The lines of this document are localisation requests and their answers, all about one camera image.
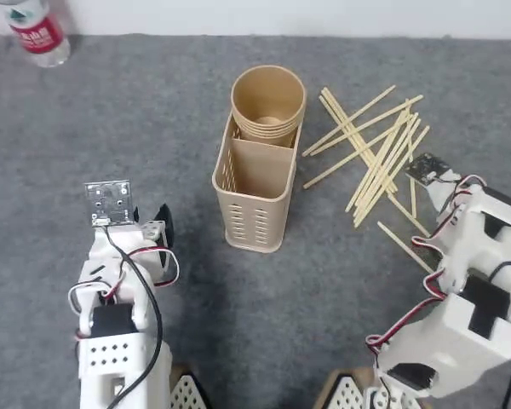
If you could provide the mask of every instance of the red bottle label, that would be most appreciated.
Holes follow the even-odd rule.
[[[49,14],[33,27],[11,26],[11,28],[19,37],[23,48],[32,54],[48,53],[62,43],[64,38],[59,24]]]

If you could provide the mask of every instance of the beige cup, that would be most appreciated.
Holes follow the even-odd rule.
[[[281,66],[255,66],[237,78],[232,112],[244,139],[289,146],[302,122],[307,93],[301,80]]]

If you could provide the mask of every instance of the beige plastic utensil holder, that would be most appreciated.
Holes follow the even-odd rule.
[[[282,245],[301,126],[293,147],[276,147],[239,139],[229,115],[212,184],[233,247],[270,253]]]

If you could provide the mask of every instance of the perforated white plate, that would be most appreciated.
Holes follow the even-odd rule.
[[[195,380],[183,375],[170,393],[171,409],[207,409]]]
[[[384,388],[368,388],[365,390],[365,406],[371,407],[370,399],[373,397],[374,407],[376,409],[385,409],[388,403],[388,392]],[[406,394],[400,397],[393,395],[390,399],[390,409],[421,409],[418,401],[409,398]]]
[[[364,397],[351,377],[344,376],[325,409],[363,409]]]

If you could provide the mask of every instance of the white wall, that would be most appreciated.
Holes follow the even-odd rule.
[[[50,1],[82,34],[511,38],[511,0]]]

